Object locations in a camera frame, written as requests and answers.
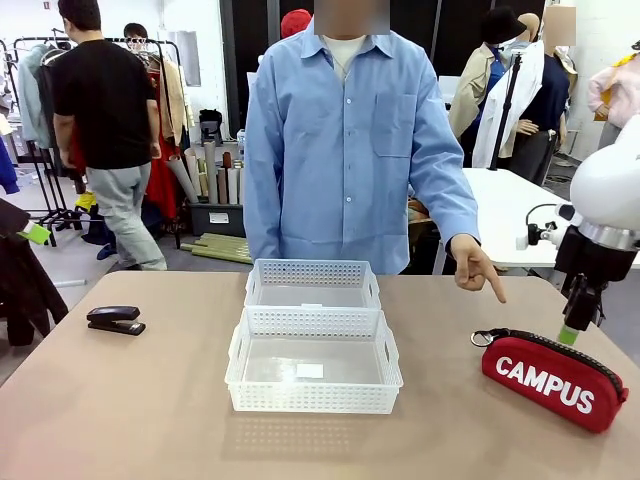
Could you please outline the mannequin in pink sweater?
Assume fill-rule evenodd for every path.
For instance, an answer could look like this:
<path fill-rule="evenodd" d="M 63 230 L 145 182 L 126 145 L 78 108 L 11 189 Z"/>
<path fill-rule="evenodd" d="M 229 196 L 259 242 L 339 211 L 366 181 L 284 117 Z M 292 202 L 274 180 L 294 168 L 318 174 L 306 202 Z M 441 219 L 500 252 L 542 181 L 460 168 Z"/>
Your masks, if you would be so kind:
<path fill-rule="evenodd" d="M 640 50 L 589 80 L 588 107 L 594 120 L 604 123 L 598 149 L 612 145 L 629 120 L 640 114 Z"/>

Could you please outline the red dress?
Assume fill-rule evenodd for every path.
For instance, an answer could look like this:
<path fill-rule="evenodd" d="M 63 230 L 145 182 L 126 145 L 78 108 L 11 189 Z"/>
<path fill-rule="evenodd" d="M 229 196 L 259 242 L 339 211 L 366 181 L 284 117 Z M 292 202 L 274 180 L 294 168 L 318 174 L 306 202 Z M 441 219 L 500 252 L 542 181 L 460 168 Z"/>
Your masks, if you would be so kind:
<path fill-rule="evenodd" d="M 158 142 L 161 148 L 161 157 L 152 160 L 146 196 L 150 202 L 159 208 L 165 219 L 175 220 L 178 213 L 177 179 L 167 162 L 172 155 L 178 153 L 178 148 L 174 141 L 171 125 L 167 123 L 167 100 L 161 73 L 148 71 L 147 76 L 154 89 L 159 108 L 161 129 Z"/>

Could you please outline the mannequin in beige coat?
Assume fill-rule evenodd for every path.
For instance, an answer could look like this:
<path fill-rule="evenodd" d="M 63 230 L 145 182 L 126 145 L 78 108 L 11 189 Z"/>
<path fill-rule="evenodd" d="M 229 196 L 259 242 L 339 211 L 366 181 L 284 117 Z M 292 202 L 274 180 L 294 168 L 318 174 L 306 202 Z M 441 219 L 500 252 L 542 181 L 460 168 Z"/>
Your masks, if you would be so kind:
<path fill-rule="evenodd" d="M 463 149 L 465 168 L 472 166 L 486 97 L 505 72 L 500 47 L 486 42 L 472 52 L 462 72 L 449 110 L 449 123 Z"/>

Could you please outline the mannequin in white shirt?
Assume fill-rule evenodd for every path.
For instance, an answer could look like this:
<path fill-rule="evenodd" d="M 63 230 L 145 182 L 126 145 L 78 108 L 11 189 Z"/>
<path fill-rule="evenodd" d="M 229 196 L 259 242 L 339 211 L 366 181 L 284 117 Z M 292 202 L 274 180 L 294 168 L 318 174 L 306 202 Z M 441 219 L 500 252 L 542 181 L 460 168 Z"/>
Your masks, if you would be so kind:
<path fill-rule="evenodd" d="M 522 63 L 513 93 L 499 159 L 506 159 L 512 156 L 520 117 L 541 88 L 544 47 L 536 39 L 540 27 L 540 18 L 534 13 L 525 13 L 517 17 L 519 21 L 527 26 L 527 30 L 513 40 L 498 45 L 506 72 L 486 97 L 472 155 L 472 167 L 474 168 L 490 167 L 508 88 L 508 77 L 517 52 L 522 53 Z"/>

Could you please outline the beige coat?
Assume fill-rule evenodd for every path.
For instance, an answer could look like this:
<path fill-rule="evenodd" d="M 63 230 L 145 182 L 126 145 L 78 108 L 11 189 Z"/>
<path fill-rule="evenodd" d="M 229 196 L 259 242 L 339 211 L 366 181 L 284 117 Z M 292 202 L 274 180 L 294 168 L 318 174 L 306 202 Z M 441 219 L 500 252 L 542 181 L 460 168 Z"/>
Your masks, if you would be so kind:
<path fill-rule="evenodd" d="M 165 139 L 173 138 L 176 145 L 182 143 L 183 137 L 194 126 L 183 75 L 182 67 L 170 59 L 163 59 L 159 80 L 161 132 Z"/>

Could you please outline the leaning beige paper roll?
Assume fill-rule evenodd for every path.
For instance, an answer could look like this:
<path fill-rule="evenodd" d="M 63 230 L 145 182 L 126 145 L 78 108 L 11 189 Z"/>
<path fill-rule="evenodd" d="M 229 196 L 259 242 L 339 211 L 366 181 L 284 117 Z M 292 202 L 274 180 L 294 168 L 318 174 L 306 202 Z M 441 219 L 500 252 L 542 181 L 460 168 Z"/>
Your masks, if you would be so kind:
<path fill-rule="evenodd" d="M 197 204 L 199 202 L 199 197 L 194 189 L 194 186 L 191 182 L 191 178 L 187 173 L 184 162 L 182 158 L 178 155 L 172 155 L 165 162 L 167 167 L 173 172 L 175 177 L 178 180 L 178 183 L 182 187 L 187 199 L 191 204 Z"/>

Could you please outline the black tripod pole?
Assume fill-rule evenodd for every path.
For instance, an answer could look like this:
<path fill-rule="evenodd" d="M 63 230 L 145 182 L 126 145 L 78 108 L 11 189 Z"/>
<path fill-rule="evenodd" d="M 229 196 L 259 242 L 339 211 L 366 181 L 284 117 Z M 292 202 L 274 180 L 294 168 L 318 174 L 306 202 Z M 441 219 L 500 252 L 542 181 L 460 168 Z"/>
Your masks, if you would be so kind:
<path fill-rule="evenodd" d="M 509 112 L 512 105 L 513 93 L 515 90 L 515 86 L 517 83 L 517 77 L 521 68 L 522 63 L 522 53 L 517 52 L 514 56 L 514 63 L 512 68 L 510 69 L 510 74 L 508 77 L 508 88 L 506 90 L 506 96 L 503 104 L 502 116 L 500 118 L 499 128 L 496 135 L 496 141 L 492 153 L 491 164 L 489 169 L 491 171 L 497 170 L 497 163 L 499 159 L 499 154 L 502 149 L 502 139 L 504 137 L 504 132 L 506 129 L 506 123 L 508 120 Z"/>

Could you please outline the white perforated plastic basket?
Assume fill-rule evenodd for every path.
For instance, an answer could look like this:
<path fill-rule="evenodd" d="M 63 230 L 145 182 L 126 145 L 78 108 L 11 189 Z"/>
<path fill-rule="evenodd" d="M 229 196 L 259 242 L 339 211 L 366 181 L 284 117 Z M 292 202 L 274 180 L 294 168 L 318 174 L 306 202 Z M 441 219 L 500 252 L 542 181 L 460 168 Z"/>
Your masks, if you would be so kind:
<path fill-rule="evenodd" d="M 245 304 L 379 310 L 379 286 L 366 261 L 258 259 Z"/>
<path fill-rule="evenodd" d="M 237 411 L 388 415 L 404 384 L 376 309 L 246 307 L 228 357 Z"/>

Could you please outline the man in black t-shirt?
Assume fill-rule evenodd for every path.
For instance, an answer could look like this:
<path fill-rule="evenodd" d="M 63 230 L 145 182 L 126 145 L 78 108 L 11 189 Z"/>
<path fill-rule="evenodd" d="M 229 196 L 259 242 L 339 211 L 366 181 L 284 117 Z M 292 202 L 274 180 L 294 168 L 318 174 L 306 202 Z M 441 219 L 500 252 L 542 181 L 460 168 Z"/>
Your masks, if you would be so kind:
<path fill-rule="evenodd" d="M 152 162 L 160 158 L 155 91 L 134 54 L 105 40 L 97 0 L 58 0 L 75 47 L 51 68 L 54 132 L 64 164 L 77 143 L 89 187 L 126 269 L 164 271 L 141 218 Z"/>

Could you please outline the black cloth cover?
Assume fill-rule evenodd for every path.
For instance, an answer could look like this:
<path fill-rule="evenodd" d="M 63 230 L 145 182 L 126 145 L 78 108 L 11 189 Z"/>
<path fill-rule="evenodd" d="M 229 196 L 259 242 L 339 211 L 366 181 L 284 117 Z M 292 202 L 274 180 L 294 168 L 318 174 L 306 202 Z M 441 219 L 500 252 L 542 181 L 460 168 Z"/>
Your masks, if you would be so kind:
<path fill-rule="evenodd" d="M 69 309 L 34 254 L 29 241 L 18 235 L 0 236 L 0 318 L 7 321 L 11 346 L 29 346 L 35 331 L 51 332 Z"/>

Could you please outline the small black stool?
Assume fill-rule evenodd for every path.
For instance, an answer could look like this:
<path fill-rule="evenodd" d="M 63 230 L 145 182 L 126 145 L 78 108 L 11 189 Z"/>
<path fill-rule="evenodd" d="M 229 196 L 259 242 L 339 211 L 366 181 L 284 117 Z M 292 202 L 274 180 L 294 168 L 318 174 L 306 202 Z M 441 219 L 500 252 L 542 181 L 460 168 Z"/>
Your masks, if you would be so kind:
<path fill-rule="evenodd" d="M 199 125 L 201 145 L 214 143 L 216 146 L 223 144 L 221 125 L 222 114 L 216 109 L 201 109 L 199 111 Z"/>

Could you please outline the person's left hand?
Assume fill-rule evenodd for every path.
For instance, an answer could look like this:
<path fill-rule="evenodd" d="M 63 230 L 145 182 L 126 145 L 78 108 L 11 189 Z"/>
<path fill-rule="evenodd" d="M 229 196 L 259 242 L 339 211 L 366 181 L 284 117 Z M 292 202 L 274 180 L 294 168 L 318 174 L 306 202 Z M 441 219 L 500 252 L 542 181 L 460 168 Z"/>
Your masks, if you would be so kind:
<path fill-rule="evenodd" d="M 450 250 L 456 262 L 456 285 L 467 291 L 477 292 L 489 283 L 497 300 L 507 301 L 500 277 L 488 256 L 474 237 L 467 234 L 455 235 L 450 240 Z"/>

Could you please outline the green roll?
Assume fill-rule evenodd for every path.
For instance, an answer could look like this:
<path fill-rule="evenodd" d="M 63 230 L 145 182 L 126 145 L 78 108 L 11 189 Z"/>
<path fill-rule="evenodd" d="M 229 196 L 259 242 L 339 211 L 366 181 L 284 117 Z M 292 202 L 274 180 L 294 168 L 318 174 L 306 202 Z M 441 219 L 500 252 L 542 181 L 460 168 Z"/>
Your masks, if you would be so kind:
<path fill-rule="evenodd" d="M 197 241 L 197 245 L 207 246 L 210 248 L 246 248 L 247 241 L 245 238 L 205 233 Z"/>
<path fill-rule="evenodd" d="M 180 246 L 180 249 L 198 257 L 246 265 L 253 264 L 253 261 L 249 255 L 248 248 L 246 246 L 211 247 L 183 243 Z"/>

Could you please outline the light grey-blue jacket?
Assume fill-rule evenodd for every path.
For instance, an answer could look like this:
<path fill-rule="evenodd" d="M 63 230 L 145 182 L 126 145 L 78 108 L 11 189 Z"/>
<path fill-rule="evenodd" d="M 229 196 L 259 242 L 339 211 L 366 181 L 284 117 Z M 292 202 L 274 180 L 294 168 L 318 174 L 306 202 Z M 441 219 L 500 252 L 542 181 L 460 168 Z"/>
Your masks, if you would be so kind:
<path fill-rule="evenodd" d="M 18 102 L 23 139 L 43 149 L 50 148 L 52 142 L 36 74 L 48 51 L 45 44 L 35 45 L 18 62 Z"/>

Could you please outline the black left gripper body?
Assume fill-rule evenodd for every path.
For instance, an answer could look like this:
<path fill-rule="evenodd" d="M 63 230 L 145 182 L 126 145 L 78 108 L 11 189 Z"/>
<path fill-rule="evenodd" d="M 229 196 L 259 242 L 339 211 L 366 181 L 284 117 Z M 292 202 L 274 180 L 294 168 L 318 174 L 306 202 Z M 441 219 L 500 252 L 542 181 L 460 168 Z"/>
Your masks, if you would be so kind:
<path fill-rule="evenodd" d="M 23 232 L 29 221 L 26 211 L 0 198 L 0 236 Z"/>

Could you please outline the blue garment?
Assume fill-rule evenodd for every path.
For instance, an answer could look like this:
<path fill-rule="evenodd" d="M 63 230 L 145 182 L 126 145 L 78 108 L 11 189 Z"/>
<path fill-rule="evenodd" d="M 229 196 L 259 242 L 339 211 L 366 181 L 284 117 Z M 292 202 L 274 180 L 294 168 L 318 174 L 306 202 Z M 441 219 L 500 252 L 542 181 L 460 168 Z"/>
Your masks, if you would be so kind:
<path fill-rule="evenodd" d="M 15 194 L 20 191 L 17 184 L 17 175 L 9 156 L 4 140 L 0 136 L 0 186 L 6 194 Z"/>

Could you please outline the tall grey paper roll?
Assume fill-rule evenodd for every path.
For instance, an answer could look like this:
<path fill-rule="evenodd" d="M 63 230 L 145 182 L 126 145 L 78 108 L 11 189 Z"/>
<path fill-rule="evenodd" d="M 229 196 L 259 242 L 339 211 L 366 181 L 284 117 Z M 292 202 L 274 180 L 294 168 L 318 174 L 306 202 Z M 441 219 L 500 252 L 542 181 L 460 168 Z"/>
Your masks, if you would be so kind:
<path fill-rule="evenodd" d="M 204 155 L 207 175 L 208 200 L 210 204 L 218 204 L 218 182 L 216 165 L 216 144 L 204 143 Z"/>

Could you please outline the person's right forearm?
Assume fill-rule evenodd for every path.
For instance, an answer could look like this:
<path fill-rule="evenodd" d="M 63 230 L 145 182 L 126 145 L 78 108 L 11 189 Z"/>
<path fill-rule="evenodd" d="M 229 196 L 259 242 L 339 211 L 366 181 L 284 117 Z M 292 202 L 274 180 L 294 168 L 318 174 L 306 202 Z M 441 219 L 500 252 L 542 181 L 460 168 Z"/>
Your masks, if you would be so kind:
<path fill-rule="evenodd" d="M 279 171 L 273 163 L 247 161 L 244 177 L 244 227 L 253 260 L 281 258 Z"/>

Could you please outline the red CAMPUS pencil case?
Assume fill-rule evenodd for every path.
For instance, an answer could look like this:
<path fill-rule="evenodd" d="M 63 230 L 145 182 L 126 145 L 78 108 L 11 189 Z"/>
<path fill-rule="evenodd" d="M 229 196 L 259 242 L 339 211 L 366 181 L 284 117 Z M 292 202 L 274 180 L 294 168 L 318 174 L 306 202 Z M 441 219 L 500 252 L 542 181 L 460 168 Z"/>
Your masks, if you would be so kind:
<path fill-rule="evenodd" d="M 609 429 L 629 390 L 594 358 L 538 334 L 496 328 L 476 331 L 482 373 L 541 407 L 595 434 Z"/>

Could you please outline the black hat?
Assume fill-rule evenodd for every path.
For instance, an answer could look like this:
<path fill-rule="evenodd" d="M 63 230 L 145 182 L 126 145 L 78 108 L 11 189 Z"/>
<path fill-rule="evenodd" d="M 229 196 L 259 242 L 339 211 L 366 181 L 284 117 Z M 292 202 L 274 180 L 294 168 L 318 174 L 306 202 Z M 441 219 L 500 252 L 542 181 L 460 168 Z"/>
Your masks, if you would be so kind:
<path fill-rule="evenodd" d="M 481 21 L 481 40 L 487 45 L 500 45 L 513 40 L 527 30 L 513 9 L 500 6 L 488 11 Z"/>

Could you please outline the white wall board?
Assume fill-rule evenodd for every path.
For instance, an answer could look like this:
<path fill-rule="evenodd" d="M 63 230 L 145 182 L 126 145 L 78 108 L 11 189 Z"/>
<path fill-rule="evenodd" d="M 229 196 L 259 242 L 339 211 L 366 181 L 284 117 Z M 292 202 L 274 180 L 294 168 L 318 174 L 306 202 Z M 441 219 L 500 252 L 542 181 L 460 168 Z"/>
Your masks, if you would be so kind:
<path fill-rule="evenodd" d="M 181 30 L 172 32 L 171 37 L 179 50 L 186 85 L 189 87 L 200 87 L 202 80 L 197 33 L 195 31 Z"/>

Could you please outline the black stapler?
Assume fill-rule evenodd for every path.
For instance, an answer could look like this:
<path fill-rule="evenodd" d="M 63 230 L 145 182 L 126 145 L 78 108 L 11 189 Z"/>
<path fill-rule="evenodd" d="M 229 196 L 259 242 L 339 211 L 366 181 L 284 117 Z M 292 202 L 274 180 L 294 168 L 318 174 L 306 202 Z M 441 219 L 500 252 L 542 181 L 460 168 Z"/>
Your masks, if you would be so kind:
<path fill-rule="evenodd" d="M 92 309 L 86 318 L 91 329 L 138 336 L 146 329 L 140 314 L 135 306 L 106 306 Z"/>

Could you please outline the person's left forearm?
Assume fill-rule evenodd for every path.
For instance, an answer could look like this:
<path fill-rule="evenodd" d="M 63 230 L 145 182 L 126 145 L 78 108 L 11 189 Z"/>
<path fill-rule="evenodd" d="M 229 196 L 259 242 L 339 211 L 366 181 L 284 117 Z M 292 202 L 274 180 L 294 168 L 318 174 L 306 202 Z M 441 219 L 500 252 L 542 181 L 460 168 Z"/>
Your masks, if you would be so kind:
<path fill-rule="evenodd" d="M 416 153 L 411 159 L 410 184 L 417 199 L 435 221 L 445 245 L 459 235 L 478 244 L 478 208 L 463 172 L 460 153 Z"/>

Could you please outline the dark-haired background person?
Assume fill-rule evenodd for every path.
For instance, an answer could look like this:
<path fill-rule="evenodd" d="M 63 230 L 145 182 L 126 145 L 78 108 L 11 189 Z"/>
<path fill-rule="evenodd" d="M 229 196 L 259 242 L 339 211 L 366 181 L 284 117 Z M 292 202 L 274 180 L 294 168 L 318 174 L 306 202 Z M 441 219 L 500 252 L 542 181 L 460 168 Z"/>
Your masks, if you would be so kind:
<path fill-rule="evenodd" d="M 123 36 L 126 39 L 126 45 L 131 51 L 142 51 L 146 49 L 148 32 L 146 28 L 135 22 L 125 25 Z"/>

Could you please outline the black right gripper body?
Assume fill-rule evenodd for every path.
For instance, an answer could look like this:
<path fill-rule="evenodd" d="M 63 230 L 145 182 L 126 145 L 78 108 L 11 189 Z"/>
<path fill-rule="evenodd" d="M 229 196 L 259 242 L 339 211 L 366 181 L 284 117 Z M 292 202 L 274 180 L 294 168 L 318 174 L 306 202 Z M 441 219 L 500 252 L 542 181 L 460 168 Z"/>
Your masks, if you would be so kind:
<path fill-rule="evenodd" d="M 569 226 L 558 247 L 554 269 L 572 279 L 583 274 L 590 282 L 604 284 L 626 278 L 638 253 L 636 247 L 615 249 L 602 246 Z"/>

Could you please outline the person in blue shirt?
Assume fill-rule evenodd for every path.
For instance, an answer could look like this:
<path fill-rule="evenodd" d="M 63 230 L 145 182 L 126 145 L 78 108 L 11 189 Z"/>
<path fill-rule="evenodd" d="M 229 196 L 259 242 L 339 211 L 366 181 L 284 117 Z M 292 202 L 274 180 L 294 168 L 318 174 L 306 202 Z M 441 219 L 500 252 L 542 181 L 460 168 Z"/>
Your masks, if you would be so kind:
<path fill-rule="evenodd" d="M 312 29 L 271 45 L 245 132 L 245 165 L 279 171 L 276 259 L 360 260 L 377 274 L 409 262 L 412 157 L 463 158 L 425 50 L 394 32 L 361 39 L 344 76 Z"/>

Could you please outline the grey storage bin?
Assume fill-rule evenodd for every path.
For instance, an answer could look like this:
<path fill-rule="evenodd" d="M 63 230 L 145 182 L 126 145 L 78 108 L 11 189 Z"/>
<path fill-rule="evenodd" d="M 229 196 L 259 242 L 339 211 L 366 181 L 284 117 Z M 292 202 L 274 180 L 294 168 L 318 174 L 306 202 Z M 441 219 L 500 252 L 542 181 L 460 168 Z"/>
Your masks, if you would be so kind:
<path fill-rule="evenodd" d="M 189 203 L 189 209 L 195 236 L 211 233 L 246 237 L 242 205 Z"/>

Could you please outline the white table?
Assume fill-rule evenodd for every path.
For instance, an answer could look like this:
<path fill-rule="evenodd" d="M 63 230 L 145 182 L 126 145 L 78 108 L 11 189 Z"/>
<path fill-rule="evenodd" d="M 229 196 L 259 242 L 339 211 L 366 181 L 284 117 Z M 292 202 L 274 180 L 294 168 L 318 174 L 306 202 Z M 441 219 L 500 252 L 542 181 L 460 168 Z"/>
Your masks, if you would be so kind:
<path fill-rule="evenodd" d="M 464 171 L 477 203 L 477 226 L 482 249 L 500 268 L 553 268 L 556 247 L 542 241 L 519 249 L 528 223 L 554 221 L 562 229 L 568 222 L 555 214 L 563 200 L 508 170 L 470 168 Z"/>

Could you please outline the red hat mannequin head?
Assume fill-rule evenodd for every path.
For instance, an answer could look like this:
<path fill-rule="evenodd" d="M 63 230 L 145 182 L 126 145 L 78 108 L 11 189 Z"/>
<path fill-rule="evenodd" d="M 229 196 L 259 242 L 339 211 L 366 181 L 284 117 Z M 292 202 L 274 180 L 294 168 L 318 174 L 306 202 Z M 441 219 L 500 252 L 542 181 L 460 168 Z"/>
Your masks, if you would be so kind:
<path fill-rule="evenodd" d="M 312 20 L 311 13 L 306 9 L 295 9 L 287 12 L 280 23 L 281 38 L 289 38 L 304 31 Z"/>

